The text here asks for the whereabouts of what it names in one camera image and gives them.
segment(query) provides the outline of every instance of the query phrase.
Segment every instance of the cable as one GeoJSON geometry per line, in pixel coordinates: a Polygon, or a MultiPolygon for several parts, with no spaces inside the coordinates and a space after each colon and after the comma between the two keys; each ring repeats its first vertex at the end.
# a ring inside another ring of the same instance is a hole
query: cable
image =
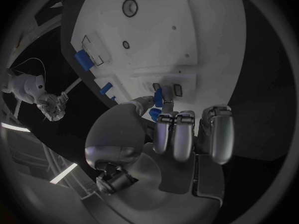
{"type": "MultiPolygon", "coordinates": [[[[36,57],[31,57],[31,58],[29,58],[29,59],[27,59],[27,60],[25,60],[24,62],[22,62],[22,63],[20,63],[20,64],[18,64],[18,65],[16,65],[15,67],[13,67],[13,68],[10,68],[10,69],[14,69],[14,68],[16,68],[16,67],[18,67],[19,65],[22,65],[23,63],[25,63],[26,61],[28,61],[28,60],[31,60],[31,59],[36,59],[36,60],[39,60],[41,63],[42,63],[42,61],[40,60],[40,59],[38,59],[38,58],[36,58],[36,57]]],[[[44,72],[45,72],[45,85],[46,85],[46,68],[45,68],[45,65],[42,63],[42,66],[43,66],[43,68],[44,68],[44,72]]]]}

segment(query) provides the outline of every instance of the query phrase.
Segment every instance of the light strip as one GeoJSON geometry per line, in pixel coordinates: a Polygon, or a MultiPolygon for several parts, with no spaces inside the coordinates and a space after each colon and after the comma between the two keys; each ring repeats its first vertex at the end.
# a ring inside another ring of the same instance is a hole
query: light strip
{"type": "Polygon", "coordinates": [[[72,171],[77,166],[76,163],[73,163],[66,170],[64,170],[61,174],[59,174],[56,178],[54,178],[50,183],[57,184],[61,179],[63,179],[70,171],[72,171]]]}
{"type": "Polygon", "coordinates": [[[3,128],[9,128],[9,129],[23,131],[23,132],[30,132],[30,130],[27,129],[27,128],[21,128],[21,127],[17,127],[17,126],[13,126],[13,125],[7,124],[7,123],[1,123],[1,126],[3,128]]]}

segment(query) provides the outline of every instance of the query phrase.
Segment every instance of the circular port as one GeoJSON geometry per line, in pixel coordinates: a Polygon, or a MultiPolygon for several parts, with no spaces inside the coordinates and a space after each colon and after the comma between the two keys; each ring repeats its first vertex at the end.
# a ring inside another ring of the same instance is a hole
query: circular port
{"type": "Polygon", "coordinates": [[[127,17],[133,17],[138,11],[138,5],[135,0],[125,0],[123,3],[123,13],[127,17]]]}
{"type": "Polygon", "coordinates": [[[128,44],[127,41],[123,41],[123,47],[124,47],[125,49],[129,49],[129,48],[130,48],[130,45],[128,44]]]}

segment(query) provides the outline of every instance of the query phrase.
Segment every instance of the wire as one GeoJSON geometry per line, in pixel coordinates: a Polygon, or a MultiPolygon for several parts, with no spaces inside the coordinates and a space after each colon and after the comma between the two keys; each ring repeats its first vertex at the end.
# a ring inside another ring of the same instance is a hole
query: wire
{"type": "MultiPolygon", "coordinates": [[[[36,60],[39,60],[41,63],[42,63],[42,61],[40,60],[40,59],[38,59],[38,58],[36,58],[36,57],[31,57],[31,58],[29,58],[29,59],[27,59],[27,60],[25,60],[24,62],[22,62],[22,63],[20,63],[20,64],[18,64],[18,65],[16,65],[16,66],[14,66],[13,68],[10,68],[10,69],[14,69],[14,68],[16,68],[16,67],[18,67],[18,66],[20,66],[20,65],[22,65],[23,63],[25,63],[26,61],[29,61],[29,60],[31,60],[31,59],[36,59],[36,60]]],[[[42,66],[43,66],[43,68],[44,68],[44,72],[45,72],[45,85],[46,85],[46,68],[45,68],[45,65],[42,63],[42,66]]]]}

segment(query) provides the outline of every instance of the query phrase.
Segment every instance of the white robot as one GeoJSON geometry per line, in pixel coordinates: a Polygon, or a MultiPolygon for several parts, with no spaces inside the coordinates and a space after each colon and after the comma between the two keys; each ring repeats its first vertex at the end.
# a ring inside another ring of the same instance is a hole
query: white robot
{"type": "Polygon", "coordinates": [[[26,103],[36,104],[50,121],[58,121],[65,115],[64,110],[68,96],[65,92],[58,97],[47,93],[42,75],[22,74],[17,76],[11,69],[7,69],[2,91],[13,93],[16,98],[26,103]]]}

